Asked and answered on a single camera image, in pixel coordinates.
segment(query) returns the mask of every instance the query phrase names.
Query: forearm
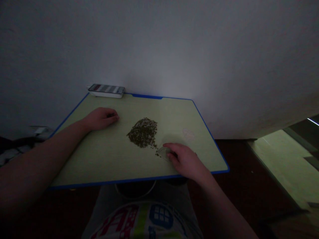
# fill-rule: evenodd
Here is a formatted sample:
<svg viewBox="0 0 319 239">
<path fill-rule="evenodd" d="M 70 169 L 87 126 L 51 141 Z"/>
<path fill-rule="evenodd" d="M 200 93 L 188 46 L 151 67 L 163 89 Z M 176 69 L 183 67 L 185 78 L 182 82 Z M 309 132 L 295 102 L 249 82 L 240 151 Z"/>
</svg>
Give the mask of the forearm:
<svg viewBox="0 0 319 239">
<path fill-rule="evenodd" d="M 225 238 L 258 238 L 209 171 L 197 181 L 210 204 L 211 223 Z"/>
<path fill-rule="evenodd" d="M 1 214 L 15 215 L 36 200 L 88 132 L 89 129 L 78 121 L 2 167 Z"/>
</svg>

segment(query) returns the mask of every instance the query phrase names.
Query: wooden floor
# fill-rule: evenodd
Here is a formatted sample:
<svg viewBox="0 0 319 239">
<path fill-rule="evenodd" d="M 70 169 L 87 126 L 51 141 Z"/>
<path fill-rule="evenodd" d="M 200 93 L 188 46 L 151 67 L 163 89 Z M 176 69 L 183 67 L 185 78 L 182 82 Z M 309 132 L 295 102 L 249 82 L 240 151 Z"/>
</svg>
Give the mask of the wooden floor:
<svg viewBox="0 0 319 239">
<path fill-rule="evenodd" d="M 294 210 L 297 205 L 283 191 L 245 142 L 218 141 L 230 172 L 214 177 L 262 238 L 261 219 Z M 188 181 L 193 207 L 205 238 L 213 238 L 207 226 L 206 200 L 198 185 Z M 13 238 L 80 238 L 90 219 L 99 187 L 74 191 L 48 191 L 10 229 Z"/>
</svg>

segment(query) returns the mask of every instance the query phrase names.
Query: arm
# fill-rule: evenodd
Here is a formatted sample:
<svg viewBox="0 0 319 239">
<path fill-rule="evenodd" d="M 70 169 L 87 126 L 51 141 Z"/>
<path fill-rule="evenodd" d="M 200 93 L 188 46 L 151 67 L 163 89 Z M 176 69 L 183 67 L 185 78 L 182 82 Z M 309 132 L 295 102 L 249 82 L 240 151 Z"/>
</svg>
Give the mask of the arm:
<svg viewBox="0 0 319 239">
<path fill-rule="evenodd" d="M 193 179 L 204 190 L 210 204 L 211 224 L 223 238 L 258 238 L 250 225 L 219 187 L 209 170 L 187 146 L 166 143 L 177 154 L 169 153 L 174 168 L 183 176 Z"/>
<path fill-rule="evenodd" d="M 117 121 L 112 109 L 97 108 L 85 118 L 0 168 L 1 217 L 14 217 L 51 184 L 81 139 Z"/>
</svg>

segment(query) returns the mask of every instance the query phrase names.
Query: light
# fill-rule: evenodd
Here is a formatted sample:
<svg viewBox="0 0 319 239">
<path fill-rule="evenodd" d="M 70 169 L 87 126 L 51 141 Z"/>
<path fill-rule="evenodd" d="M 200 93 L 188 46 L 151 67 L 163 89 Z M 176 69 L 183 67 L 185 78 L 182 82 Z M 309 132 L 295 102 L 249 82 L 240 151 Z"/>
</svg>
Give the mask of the light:
<svg viewBox="0 0 319 239">
<path fill-rule="evenodd" d="M 307 118 L 307 119 L 319 126 L 319 124 L 317 124 L 315 121 L 313 121 L 313 120 L 311 120 L 309 118 Z"/>
</svg>

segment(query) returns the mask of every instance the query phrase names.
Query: light green tabletop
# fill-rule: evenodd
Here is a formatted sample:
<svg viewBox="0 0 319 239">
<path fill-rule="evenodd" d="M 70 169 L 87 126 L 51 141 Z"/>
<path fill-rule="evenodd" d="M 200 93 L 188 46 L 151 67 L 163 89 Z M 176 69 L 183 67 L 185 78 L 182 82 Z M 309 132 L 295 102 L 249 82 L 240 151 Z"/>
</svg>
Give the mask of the light green tabletop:
<svg viewBox="0 0 319 239">
<path fill-rule="evenodd" d="M 58 131 L 82 119 L 98 107 L 115 109 L 120 120 L 106 129 L 89 133 L 75 149 L 52 187 L 74 188 L 106 183 L 177 177 L 172 164 L 156 149 L 139 148 L 127 134 L 147 117 L 157 122 L 155 143 L 176 142 L 189 146 L 212 173 L 229 168 L 192 100 L 123 98 L 87 95 Z"/>
</svg>

